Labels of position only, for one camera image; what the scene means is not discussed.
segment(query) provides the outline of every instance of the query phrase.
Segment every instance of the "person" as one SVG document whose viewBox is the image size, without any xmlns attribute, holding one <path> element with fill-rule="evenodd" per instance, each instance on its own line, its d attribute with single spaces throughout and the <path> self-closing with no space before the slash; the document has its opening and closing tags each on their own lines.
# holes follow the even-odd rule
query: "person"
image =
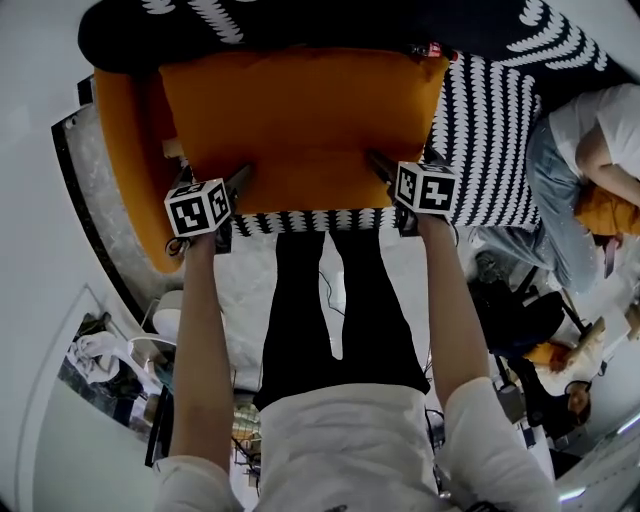
<svg viewBox="0 0 640 512">
<path fill-rule="evenodd" d="M 332 233 L 347 303 L 343 357 L 321 310 L 322 233 L 278 237 L 263 354 L 258 511 L 559 511 L 553 483 L 518 442 L 489 380 L 482 330 L 448 225 L 419 220 L 428 260 L 434 383 L 447 441 L 441 499 L 425 418 L 429 390 L 376 231 Z M 186 254 L 170 456 L 156 464 L 156 512 L 240 511 L 229 484 L 233 390 L 211 236 Z"/>
<path fill-rule="evenodd" d="M 591 416 L 589 382 L 571 382 L 564 393 L 554 396 L 540 382 L 539 374 L 531 361 L 511 358 L 507 363 L 520 380 L 529 426 L 542 425 L 548 436 L 558 439 L 588 421 Z"/>
<path fill-rule="evenodd" d="M 480 258 L 479 270 L 486 274 L 483 261 L 488 258 Z M 550 435 L 584 425 L 591 415 L 590 381 L 602 364 L 603 337 L 589 337 L 573 351 L 554 342 L 564 320 L 559 292 L 524 306 L 502 280 L 472 281 L 469 290 L 489 352 L 506 359 L 520 378 L 529 423 L 543 425 Z M 531 362 L 543 360 L 549 364 Z"/>
<path fill-rule="evenodd" d="M 574 208 L 588 182 L 640 207 L 640 86 L 582 94 L 539 121 L 526 168 L 538 229 L 478 228 L 472 245 L 486 242 L 551 271 L 550 281 L 561 287 L 585 293 L 597 278 L 596 245 Z"/>
</svg>

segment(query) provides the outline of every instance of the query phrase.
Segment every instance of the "fabric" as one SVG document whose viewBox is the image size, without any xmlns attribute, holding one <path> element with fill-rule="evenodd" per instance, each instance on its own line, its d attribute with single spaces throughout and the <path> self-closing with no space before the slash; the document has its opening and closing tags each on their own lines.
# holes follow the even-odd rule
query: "fabric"
<svg viewBox="0 0 640 512">
<path fill-rule="evenodd" d="M 546 434 L 552 439 L 558 439 L 571 432 L 574 427 L 569 413 L 569 397 L 549 394 L 540 382 L 536 368 L 531 361 L 524 358 L 513 358 L 507 362 L 509 368 L 520 379 L 529 426 L 535 428 L 542 425 Z"/>
<path fill-rule="evenodd" d="M 537 225 L 525 151 L 539 111 L 530 76 L 468 54 L 451 63 L 429 142 L 460 175 L 452 224 Z"/>
<path fill-rule="evenodd" d="M 527 352 L 524 357 L 535 365 L 549 366 L 553 360 L 562 359 L 569 352 L 571 352 L 569 347 L 547 341 L 538 345 L 531 352 Z"/>
<path fill-rule="evenodd" d="M 538 123 L 531 137 L 527 178 L 541 226 L 533 233 L 480 228 L 480 238 L 520 260 L 552 271 L 567 290 L 587 292 L 597 278 L 596 245 L 574 217 L 582 185 L 558 152 L 547 120 Z"/>
<path fill-rule="evenodd" d="M 419 391 L 348 384 L 279 400 L 262 412 L 255 510 L 454 512 L 476 501 L 514 512 L 560 510 L 552 482 L 516 439 L 488 379 L 454 392 L 445 428 L 442 463 L 464 491 L 463 508 L 434 492 Z M 156 468 L 156 512 L 242 510 L 227 475 L 211 463 L 179 457 Z"/>
<path fill-rule="evenodd" d="M 591 382 L 602 366 L 603 351 L 604 337 L 596 336 L 587 341 L 584 347 L 574 351 L 567 367 L 561 372 L 552 372 L 548 366 L 536 365 L 540 383 L 549 394 L 560 396 L 564 395 L 572 382 Z"/>
<path fill-rule="evenodd" d="M 84 15 L 78 37 L 93 65 L 128 74 L 233 48 L 397 49 L 433 40 L 532 76 L 549 111 L 585 90 L 630 81 L 542 0 L 103 0 Z"/>
<path fill-rule="evenodd" d="M 382 208 L 366 153 L 418 161 L 449 61 L 397 52 L 228 52 L 160 68 L 198 181 L 250 162 L 239 213 Z"/>
<path fill-rule="evenodd" d="M 594 235 L 627 233 L 640 236 L 640 208 L 603 188 L 585 187 L 575 213 Z"/>
<path fill-rule="evenodd" d="M 640 178 L 640 85 L 623 84 L 581 94 L 549 114 L 558 151 L 582 181 L 576 150 L 582 138 L 597 124 L 607 141 L 611 161 Z"/>
<path fill-rule="evenodd" d="M 301 231 L 393 229 L 398 227 L 398 211 L 394 206 L 389 206 L 351 210 L 238 214 L 232 218 L 231 227 L 233 234 L 238 236 Z"/>
<path fill-rule="evenodd" d="M 120 371 L 114 349 L 113 335 L 97 332 L 74 340 L 67 350 L 67 359 L 88 384 L 107 382 Z"/>
<path fill-rule="evenodd" d="M 331 353 L 318 290 L 324 233 L 279 235 L 278 281 L 262 356 L 262 387 L 254 400 L 258 409 L 287 396 L 349 383 L 429 391 L 382 261 L 378 232 L 331 236 L 344 264 L 347 294 L 342 359 Z M 372 301 L 381 312 L 375 321 Z M 304 354 L 304 364 L 291 364 L 296 354 Z"/>
<path fill-rule="evenodd" d="M 496 356 L 524 356 L 553 336 L 564 319 L 559 293 L 547 294 L 525 307 L 504 281 L 473 282 L 469 289 L 487 348 Z"/>
<path fill-rule="evenodd" d="M 159 81 L 98 69 L 95 81 L 104 141 L 129 219 L 153 266 L 163 273 L 175 272 L 180 262 L 164 250 L 174 235 L 163 200 L 180 166 L 164 158 L 161 141 L 152 134 L 171 134 L 170 123 L 160 121 L 166 101 L 156 102 L 154 108 L 147 103 L 159 96 L 153 92 Z M 157 123 L 153 130 L 151 121 Z"/>
</svg>

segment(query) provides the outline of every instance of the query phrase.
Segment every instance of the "white t-shirt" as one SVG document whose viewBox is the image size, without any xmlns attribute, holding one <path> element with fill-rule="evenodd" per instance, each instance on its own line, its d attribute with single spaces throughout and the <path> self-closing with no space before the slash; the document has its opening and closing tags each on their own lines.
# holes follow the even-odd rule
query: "white t-shirt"
<svg viewBox="0 0 640 512">
<path fill-rule="evenodd" d="M 588 92 L 549 114 L 558 150 L 569 168 L 582 180 L 576 150 L 582 138 L 600 124 L 612 163 L 640 178 L 640 85 L 623 84 Z"/>
<path fill-rule="evenodd" d="M 349 384 L 279 400 L 262 411 L 261 512 L 457 512 L 478 501 L 508 511 L 560 510 L 552 482 L 519 444 L 489 379 L 447 404 L 439 465 L 461 508 L 435 492 L 424 395 Z M 156 512 L 239 512 L 226 473 L 194 457 L 156 464 Z"/>
</svg>

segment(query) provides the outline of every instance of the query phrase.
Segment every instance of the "white wall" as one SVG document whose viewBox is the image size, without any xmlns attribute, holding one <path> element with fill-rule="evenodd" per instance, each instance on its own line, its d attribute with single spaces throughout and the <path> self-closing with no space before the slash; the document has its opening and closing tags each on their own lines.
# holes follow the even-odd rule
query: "white wall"
<svg viewBox="0 0 640 512">
<path fill-rule="evenodd" d="M 640 19 L 627 0 L 546 0 L 640 82 Z"/>
<path fill-rule="evenodd" d="M 0 499 L 17 510 L 22 489 L 24 512 L 32 434 L 44 417 L 51 368 L 64 353 L 52 344 L 74 299 L 88 285 L 123 329 L 132 328 L 68 199 L 50 132 L 77 109 L 75 84 L 92 72 L 76 44 L 78 21 L 92 3 L 0 2 Z M 77 412 L 70 423 L 84 421 Z"/>
<path fill-rule="evenodd" d="M 157 481 L 146 444 L 56 381 L 36 464 L 36 512 L 153 509 Z"/>
</svg>

